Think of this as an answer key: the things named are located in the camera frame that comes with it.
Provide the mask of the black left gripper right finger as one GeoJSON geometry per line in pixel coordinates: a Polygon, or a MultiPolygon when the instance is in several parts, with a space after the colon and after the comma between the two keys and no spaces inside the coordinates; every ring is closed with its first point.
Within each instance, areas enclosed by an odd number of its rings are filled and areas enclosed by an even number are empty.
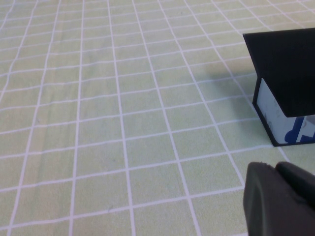
{"type": "Polygon", "coordinates": [[[279,162],[275,169],[296,194],[312,208],[315,207],[315,176],[313,174],[290,162],[279,162]]]}

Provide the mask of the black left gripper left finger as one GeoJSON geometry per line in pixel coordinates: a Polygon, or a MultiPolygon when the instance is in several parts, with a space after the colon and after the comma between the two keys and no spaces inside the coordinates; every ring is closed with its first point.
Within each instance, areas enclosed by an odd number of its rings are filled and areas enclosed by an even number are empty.
{"type": "Polygon", "coordinates": [[[250,236],[315,234],[315,208],[266,163],[248,165],[243,207],[250,236]]]}

